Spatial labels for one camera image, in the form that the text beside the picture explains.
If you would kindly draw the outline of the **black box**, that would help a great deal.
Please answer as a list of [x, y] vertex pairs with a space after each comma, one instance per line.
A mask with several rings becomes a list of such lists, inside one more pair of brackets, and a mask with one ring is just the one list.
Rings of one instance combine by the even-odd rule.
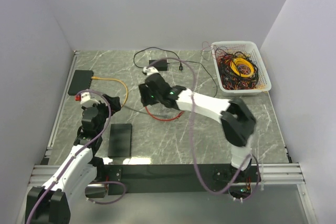
[[108, 154], [109, 158], [131, 157], [132, 124], [111, 124]]

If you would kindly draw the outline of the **black network switch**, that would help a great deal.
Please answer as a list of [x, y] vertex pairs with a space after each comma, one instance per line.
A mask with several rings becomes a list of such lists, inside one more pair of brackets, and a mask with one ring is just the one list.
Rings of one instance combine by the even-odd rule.
[[89, 89], [92, 82], [94, 72], [92, 70], [75, 70], [68, 95], [76, 96], [79, 91]]

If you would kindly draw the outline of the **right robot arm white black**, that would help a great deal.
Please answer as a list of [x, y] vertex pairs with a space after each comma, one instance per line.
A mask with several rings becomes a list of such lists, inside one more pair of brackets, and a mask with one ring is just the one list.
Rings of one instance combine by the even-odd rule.
[[144, 107], [160, 103], [169, 109], [194, 111], [221, 124], [225, 139], [232, 146], [232, 178], [242, 182], [249, 176], [250, 142], [256, 118], [242, 99], [219, 99], [192, 92], [183, 86], [170, 87], [158, 72], [147, 72], [139, 90]]

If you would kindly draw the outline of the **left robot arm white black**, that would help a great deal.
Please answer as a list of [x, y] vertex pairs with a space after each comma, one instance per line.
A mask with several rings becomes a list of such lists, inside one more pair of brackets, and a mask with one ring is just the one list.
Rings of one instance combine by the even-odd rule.
[[40, 187], [27, 194], [25, 223], [69, 223], [72, 204], [91, 183], [106, 177], [103, 160], [96, 157], [102, 134], [111, 117], [121, 110], [120, 98], [93, 90], [80, 91], [76, 100], [82, 112], [81, 126], [71, 151], [58, 170]]

